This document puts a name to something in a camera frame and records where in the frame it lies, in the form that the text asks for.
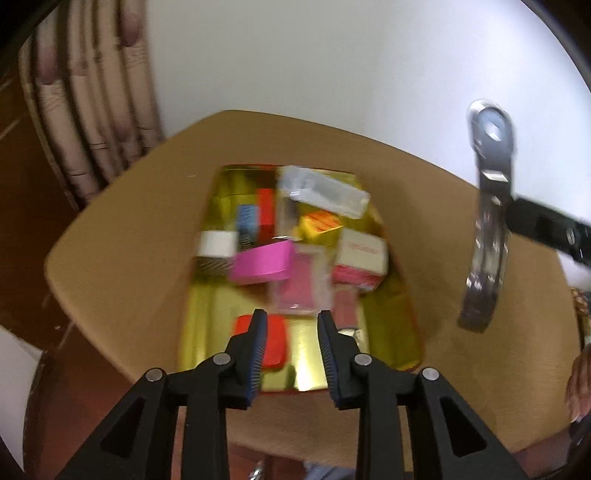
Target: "person's hand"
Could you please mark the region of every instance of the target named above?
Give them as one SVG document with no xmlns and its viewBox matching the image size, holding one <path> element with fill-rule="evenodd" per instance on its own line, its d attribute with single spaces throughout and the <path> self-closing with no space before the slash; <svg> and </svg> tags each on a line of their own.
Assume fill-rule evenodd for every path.
<svg viewBox="0 0 591 480">
<path fill-rule="evenodd" d="M 570 421 L 580 420 L 591 411 L 591 344 L 574 359 L 566 387 L 566 404 Z"/>
</svg>

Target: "tan tabletop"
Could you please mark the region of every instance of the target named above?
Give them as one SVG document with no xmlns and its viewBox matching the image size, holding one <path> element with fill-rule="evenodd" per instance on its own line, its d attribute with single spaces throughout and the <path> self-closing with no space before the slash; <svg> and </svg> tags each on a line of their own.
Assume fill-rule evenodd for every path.
<svg viewBox="0 0 591 480">
<path fill-rule="evenodd" d="M 174 371 L 210 183 L 222 165 L 242 163 L 356 173 L 413 296 L 423 365 L 439 369 L 510 450 L 567 424 L 564 387 L 579 344 L 555 253 L 513 236 L 493 323 L 481 335 L 465 332 L 456 318 L 476 189 L 396 148 L 262 113 L 222 112 L 168 140 L 102 193 L 47 259 L 65 311 L 130 379 L 154 366 Z M 335 410 L 326 393 L 264 395 L 248 412 L 228 414 L 232 442 L 333 465 L 355 464 L 357 428 L 356 413 Z"/>
</svg>

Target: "small box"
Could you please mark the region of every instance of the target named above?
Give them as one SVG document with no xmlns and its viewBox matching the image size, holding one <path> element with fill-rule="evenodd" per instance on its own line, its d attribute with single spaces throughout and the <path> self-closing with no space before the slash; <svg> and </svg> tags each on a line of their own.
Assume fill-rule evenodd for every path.
<svg viewBox="0 0 591 480">
<path fill-rule="evenodd" d="M 240 315 L 234 325 L 234 335 L 244 333 L 251 324 L 252 315 Z M 287 332 L 285 317 L 270 313 L 267 315 L 267 343 L 262 359 L 263 370 L 280 370 L 287 358 Z"/>
<path fill-rule="evenodd" d="M 197 269 L 206 275 L 227 275 L 232 268 L 238 234 L 207 230 L 201 233 L 197 247 Z"/>
<path fill-rule="evenodd" d="M 271 284 L 271 301 L 276 312 L 313 315 L 332 307 L 330 266 L 326 248 L 297 244 L 292 275 Z"/>
<path fill-rule="evenodd" d="M 333 289 L 332 315 L 338 330 L 357 329 L 357 287 L 339 283 Z"/>
<path fill-rule="evenodd" d="M 357 285 L 363 291 L 372 291 L 388 272 L 388 245 L 386 240 L 368 233 L 343 228 L 333 279 L 335 282 Z"/>
<path fill-rule="evenodd" d="M 300 231 L 309 244 L 335 247 L 343 224 L 334 213 L 316 210 L 300 217 Z"/>
<path fill-rule="evenodd" d="M 236 255 L 230 280 L 238 285 L 251 285 L 291 276 L 294 244 L 289 240 L 252 248 Z"/>
<path fill-rule="evenodd" d="M 239 205 L 236 219 L 238 245 L 241 251 L 254 247 L 259 231 L 259 207 L 257 205 Z"/>
<path fill-rule="evenodd" d="M 258 189 L 256 198 L 259 207 L 259 245 L 266 245 L 275 235 L 275 190 Z"/>
</svg>

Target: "pink package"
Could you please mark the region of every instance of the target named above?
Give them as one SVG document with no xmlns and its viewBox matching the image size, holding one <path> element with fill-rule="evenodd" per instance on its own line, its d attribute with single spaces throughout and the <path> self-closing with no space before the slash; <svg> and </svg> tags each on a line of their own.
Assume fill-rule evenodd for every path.
<svg viewBox="0 0 591 480">
<path fill-rule="evenodd" d="M 314 309 L 312 260 L 310 255 L 296 253 L 291 278 L 279 285 L 279 295 L 284 304 L 298 305 L 305 310 Z"/>
<path fill-rule="evenodd" d="M 357 321 L 357 288 L 355 286 L 335 285 L 332 314 L 337 329 L 359 328 Z"/>
<path fill-rule="evenodd" d="M 287 315 L 315 315 L 332 307 L 330 265 L 326 248 L 295 245 L 292 275 L 271 283 L 271 308 Z"/>
<path fill-rule="evenodd" d="M 236 255 L 229 279 L 238 285 L 286 280 L 291 277 L 294 254 L 289 240 L 251 248 Z"/>
</svg>

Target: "beige curtain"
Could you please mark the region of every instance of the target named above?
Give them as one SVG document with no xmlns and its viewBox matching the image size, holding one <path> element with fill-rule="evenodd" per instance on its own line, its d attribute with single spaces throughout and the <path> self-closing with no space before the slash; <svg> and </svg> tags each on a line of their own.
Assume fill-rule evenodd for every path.
<svg viewBox="0 0 591 480">
<path fill-rule="evenodd" d="M 145 0 L 64 0 L 20 51 L 37 134 L 77 209 L 162 141 Z"/>
</svg>

